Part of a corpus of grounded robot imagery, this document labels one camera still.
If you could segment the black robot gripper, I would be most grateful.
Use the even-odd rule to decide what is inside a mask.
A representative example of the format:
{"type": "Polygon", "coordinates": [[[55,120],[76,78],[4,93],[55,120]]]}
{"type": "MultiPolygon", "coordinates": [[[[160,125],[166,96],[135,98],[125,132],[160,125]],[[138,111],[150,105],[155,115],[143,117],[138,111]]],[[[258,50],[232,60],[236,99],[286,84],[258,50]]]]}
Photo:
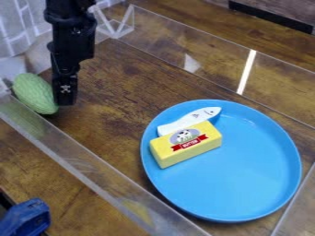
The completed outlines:
{"type": "Polygon", "coordinates": [[[96,19],[84,19],[67,24],[53,24],[53,41],[48,43],[53,70],[59,75],[52,80],[55,103],[69,106],[76,102],[80,62],[93,57],[96,19]]]}

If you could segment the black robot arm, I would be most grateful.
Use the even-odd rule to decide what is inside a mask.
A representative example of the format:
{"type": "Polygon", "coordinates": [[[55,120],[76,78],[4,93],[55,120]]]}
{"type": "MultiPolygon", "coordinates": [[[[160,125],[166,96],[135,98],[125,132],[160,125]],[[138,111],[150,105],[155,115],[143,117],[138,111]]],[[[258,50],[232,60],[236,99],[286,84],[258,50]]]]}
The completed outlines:
{"type": "Polygon", "coordinates": [[[80,63],[93,57],[97,20],[88,9],[96,0],[45,0],[44,19],[52,25],[51,53],[55,103],[69,106],[77,97],[80,63]]]}

